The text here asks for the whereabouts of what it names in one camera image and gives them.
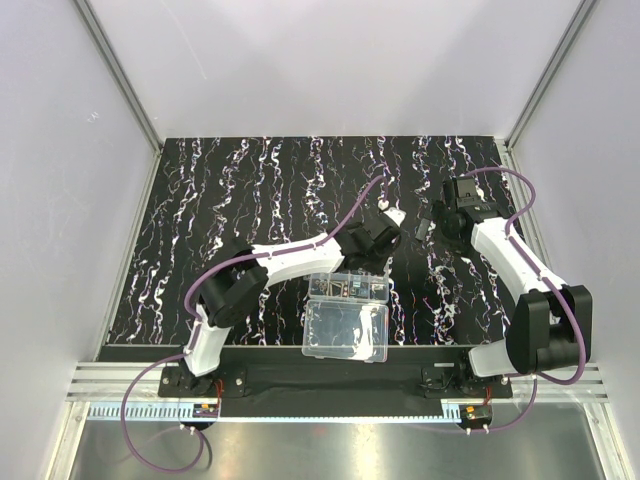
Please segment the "aluminium frame profile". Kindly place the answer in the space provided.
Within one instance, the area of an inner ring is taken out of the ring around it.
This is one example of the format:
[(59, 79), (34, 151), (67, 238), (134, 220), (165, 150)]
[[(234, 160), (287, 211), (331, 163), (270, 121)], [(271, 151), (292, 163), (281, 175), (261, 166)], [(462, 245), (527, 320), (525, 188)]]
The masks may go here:
[(102, 25), (93, 5), (88, 0), (72, 0), (75, 10), (91, 37), (100, 58), (106, 66), (130, 113), (133, 115), (139, 129), (152, 151), (158, 155), (162, 151), (164, 141), (157, 133), (147, 114), (137, 92), (131, 83), (125, 69)]

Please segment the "clear plastic organizer box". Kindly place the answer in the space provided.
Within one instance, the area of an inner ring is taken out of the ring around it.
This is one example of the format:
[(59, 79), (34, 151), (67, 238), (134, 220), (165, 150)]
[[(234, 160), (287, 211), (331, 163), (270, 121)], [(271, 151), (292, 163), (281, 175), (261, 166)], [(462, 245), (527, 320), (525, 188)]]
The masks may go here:
[[(360, 286), (368, 294), (357, 294)], [(322, 273), (309, 277), (301, 351), (317, 359), (387, 360), (389, 273)]]

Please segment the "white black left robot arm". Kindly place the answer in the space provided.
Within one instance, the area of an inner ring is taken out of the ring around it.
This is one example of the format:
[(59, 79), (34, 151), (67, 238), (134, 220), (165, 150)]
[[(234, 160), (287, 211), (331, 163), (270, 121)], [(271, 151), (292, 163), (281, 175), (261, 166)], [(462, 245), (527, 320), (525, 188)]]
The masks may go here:
[(282, 245), (232, 243), (231, 256), (188, 290), (194, 315), (180, 361), (183, 385), (208, 386), (231, 329), (258, 308), (264, 292), (306, 279), (302, 352), (316, 359), (382, 363), (387, 358), (389, 261), (401, 243), (404, 212), (389, 208), (306, 241)]

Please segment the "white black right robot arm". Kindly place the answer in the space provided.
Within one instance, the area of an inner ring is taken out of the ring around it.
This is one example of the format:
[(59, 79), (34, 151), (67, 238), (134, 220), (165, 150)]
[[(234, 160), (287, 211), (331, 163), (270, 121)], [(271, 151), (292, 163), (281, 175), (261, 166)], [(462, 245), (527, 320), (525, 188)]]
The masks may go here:
[(593, 297), (583, 285), (554, 274), (518, 235), (518, 213), (483, 199), (472, 175), (442, 184), (428, 222), (450, 252), (481, 255), (507, 287), (515, 309), (503, 339), (471, 348), (463, 380), (536, 375), (557, 385), (579, 381), (591, 355)]

